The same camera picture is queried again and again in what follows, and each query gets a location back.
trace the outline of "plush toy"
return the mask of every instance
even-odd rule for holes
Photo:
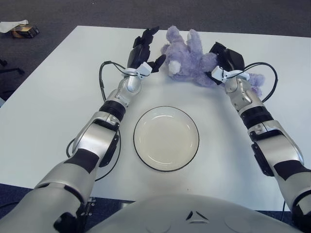
[[[217,55],[209,52],[203,54],[202,43],[197,31],[191,29],[188,33],[187,44],[175,26],[171,26],[166,34],[169,44],[161,49],[166,54],[165,64],[168,66],[169,76],[176,81],[191,81],[205,87],[215,87],[217,84],[207,76],[219,65]],[[250,74],[249,82],[252,90],[260,97],[260,86],[264,83],[261,74]]]

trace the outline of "small object on floor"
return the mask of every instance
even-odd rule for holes
[[[11,34],[14,38],[34,38],[39,34],[39,30],[35,25],[19,24],[11,30]]]

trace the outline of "dark floor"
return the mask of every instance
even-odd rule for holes
[[[310,0],[0,0],[0,20],[29,20],[40,34],[33,39],[0,35],[0,59],[25,75],[0,75],[0,97],[13,90],[66,38],[77,25],[147,28],[176,25],[206,32],[311,36]],[[20,200],[29,189],[0,184],[0,205]],[[97,199],[87,228],[118,210],[119,201]],[[0,208],[0,217],[14,205]],[[280,218],[280,212],[265,212]],[[290,223],[290,213],[284,221]]]

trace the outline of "stuffed animal ear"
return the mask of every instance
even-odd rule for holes
[[[203,55],[202,43],[197,31],[193,29],[189,31],[187,45],[191,55],[193,54],[194,56],[199,56],[199,58],[201,58]]]
[[[166,33],[166,38],[170,43],[173,42],[184,42],[184,39],[179,34],[178,28],[171,26]]]

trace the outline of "silver arm segment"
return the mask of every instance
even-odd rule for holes
[[[136,76],[128,75],[120,81],[118,89],[103,105],[108,103],[107,112],[104,108],[93,115],[78,133],[72,146],[73,155],[56,165],[0,220],[1,232],[66,232],[68,227],[77,232],[79,216],[94,186],[96,171],[114,152],[119,139],[116,133],[123,116],[119,120],[118,114],[112,114],[113,108],[120,108],[118,104],[127,107],[139,91],[140,80]]]
[[[304,167],[299,147],[272,118],[244,77],[228,79],[225,91],[248,128],[262,172],[275,177],[294,223],[305,230],[311,221],[311,170]]]

